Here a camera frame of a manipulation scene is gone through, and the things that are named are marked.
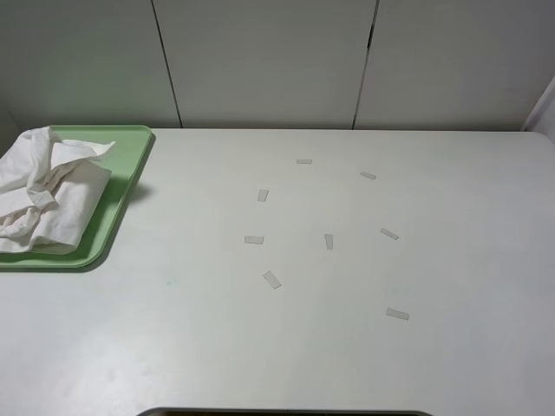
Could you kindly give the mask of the white short sleeve t-shirt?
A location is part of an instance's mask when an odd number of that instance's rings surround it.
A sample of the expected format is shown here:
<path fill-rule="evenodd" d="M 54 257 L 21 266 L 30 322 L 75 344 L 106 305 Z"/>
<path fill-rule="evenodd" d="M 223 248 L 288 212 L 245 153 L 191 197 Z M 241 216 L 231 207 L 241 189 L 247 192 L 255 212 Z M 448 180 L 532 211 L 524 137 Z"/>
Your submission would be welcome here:
<path fill-rule="evenodd" d="M 114 145 L 21 133 L 1 158 L 1 252 L 76 250 L 111 177 L 96 162 Z"/>

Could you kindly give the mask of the light green plastic tray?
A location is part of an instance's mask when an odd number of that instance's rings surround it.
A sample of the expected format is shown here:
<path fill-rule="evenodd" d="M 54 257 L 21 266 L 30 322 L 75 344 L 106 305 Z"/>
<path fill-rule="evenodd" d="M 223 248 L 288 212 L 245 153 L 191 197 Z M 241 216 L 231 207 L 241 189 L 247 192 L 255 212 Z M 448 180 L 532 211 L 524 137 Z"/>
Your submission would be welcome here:
<path fill-rule="evenodd" d="M 129 194 L 142 174 L 154 135 L 141 125 L 52 126 L 63 140 L 84 140 L 114 146 L 99 165 L 111 177 L 76 250 L 69 254 L 30 252 L 2 254 L 2 272 L 76 272 L 93 267 L 111 248 L 124 216 Z"/>

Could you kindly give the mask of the clear tape strip lower left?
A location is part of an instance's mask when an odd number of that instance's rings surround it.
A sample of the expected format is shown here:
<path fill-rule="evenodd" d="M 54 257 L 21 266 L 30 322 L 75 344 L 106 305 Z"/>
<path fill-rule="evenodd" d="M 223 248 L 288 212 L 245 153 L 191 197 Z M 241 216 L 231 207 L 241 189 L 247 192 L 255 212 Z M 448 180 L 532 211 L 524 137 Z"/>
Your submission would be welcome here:
<path fill-rule="evenodd" d="M 264 273 L 263 278 L 268 284 L 270 284 L 273 289 L 278 289 L 282 286 L 280 280 L 274 275 L 271 270 Z"/>

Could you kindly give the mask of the clear tape strip centre right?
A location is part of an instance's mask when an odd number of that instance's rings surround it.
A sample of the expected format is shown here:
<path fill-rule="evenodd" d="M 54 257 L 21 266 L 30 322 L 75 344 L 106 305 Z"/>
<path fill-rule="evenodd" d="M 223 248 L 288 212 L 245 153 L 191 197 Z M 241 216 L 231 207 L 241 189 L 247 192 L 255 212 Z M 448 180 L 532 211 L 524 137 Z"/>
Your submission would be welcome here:
<path fill-rule="evenodd" d="M 381 228 L 380 232 L 381 232 L 381 234 L 386 235 L 386 236 L 388 236 L 388 237 L 390 237 L 390 238 L 392 238 L 392 239 L 394 239 L 394 240 L 398 240 L 398 239 L 399 239 L 399 236 L 398 236 L 397 234 L 395 234 L 394 232 L 389 231 L 389 230 L 387 230 L 387 229 L 385 229 L 385 228 Z"/>

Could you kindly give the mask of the clear tape strip lower right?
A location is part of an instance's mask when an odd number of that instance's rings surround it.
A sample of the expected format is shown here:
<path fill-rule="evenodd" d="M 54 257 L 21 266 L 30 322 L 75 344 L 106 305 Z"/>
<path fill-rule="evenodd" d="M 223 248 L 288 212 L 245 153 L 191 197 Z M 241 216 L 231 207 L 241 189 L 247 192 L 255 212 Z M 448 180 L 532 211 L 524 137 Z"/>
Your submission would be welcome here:
<path fill-rule="evenodd" d="M 409 320 L 409 314 L 408 313 L 397 310 L 397 309 L 387 308 L 386 315 L 390 316 L 390 317 L 394 317 L 396 319 L 404 320 L 404 321 Z"/>

